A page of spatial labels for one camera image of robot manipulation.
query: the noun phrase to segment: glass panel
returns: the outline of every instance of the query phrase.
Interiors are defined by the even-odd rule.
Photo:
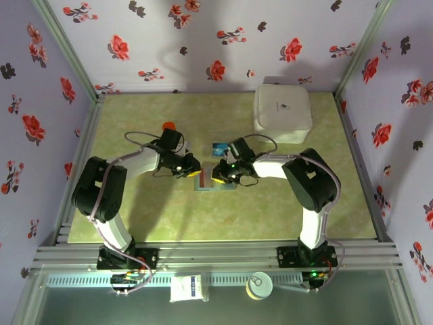
[[[109,288],[48,288],[37,324],[398,324],[383,271],[340,272],[318,294],[274,288],[262,301],[244,286],[209,288],[209,302],[169,303],[170,288],[117,297]]]

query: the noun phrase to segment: can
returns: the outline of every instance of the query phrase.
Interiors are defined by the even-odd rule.
[[[246,283],[246,293],[254,300],[263,300],[272,292],[272,279],[264,272],[256,272]]]

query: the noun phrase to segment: orange ball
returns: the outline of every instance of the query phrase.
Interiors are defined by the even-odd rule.
[[[173,122],[171,122],[171,121],[165,122],[162,125],[162,130],[165,130],[165,129],[175,130],[176,129],[176,125]]]

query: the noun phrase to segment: white plastic box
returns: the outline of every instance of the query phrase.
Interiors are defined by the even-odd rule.
[[[280,144],[301,144],[311,130],[308,92],[297,85],[261,85],[254,97],[254,132]],[[262,142],[269,142],[258,137]]]

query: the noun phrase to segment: lid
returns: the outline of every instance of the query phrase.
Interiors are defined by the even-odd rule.
[[[261,85],[256,90],[256,119],[263,129],[311,129],[309,94],[297,85]]]
[[[248,286],[251,293],[259,298],[266,298],[272,292],[272,279],[264,272],[256,272],[252,274],[248,281]]]

